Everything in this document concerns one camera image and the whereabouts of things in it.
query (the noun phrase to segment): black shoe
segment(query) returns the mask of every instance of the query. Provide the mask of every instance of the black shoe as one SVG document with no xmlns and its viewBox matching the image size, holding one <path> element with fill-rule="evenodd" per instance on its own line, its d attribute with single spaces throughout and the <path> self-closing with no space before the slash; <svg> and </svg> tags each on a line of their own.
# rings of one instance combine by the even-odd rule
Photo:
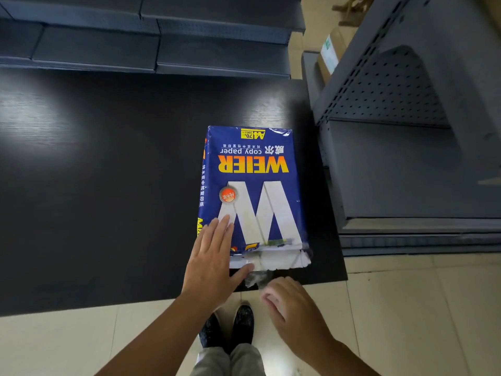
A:
<svg viewBox="0 0 501 376">
<path fill-rule="evenodd" d="M 229 346 L 229 354 L 241 343 L 252 344 L 254 336 L 254 314 L 247 302 L 242 304 L 235 316 L 233 322 L 233 330 L 231 332 L 231 340 Z"/>
<path fill-rule="evenodd" d="M 198 334 L 203 348 L 224 347 L 224 338 L 217 316 L 212 313 Z"/>
</svg>

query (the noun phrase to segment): blue paper package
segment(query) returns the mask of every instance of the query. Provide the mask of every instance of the blue paper package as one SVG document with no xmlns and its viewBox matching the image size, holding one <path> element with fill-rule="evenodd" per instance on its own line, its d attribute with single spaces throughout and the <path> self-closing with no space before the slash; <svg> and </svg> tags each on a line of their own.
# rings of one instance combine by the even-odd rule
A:
<svg viewBox="0 0 501 376">
<path fill-rule="evenodd" d="M 291 129 L 208 127 L 197 233 L 226 214 L 231 255 L 308 248 Z"/>
</svg>

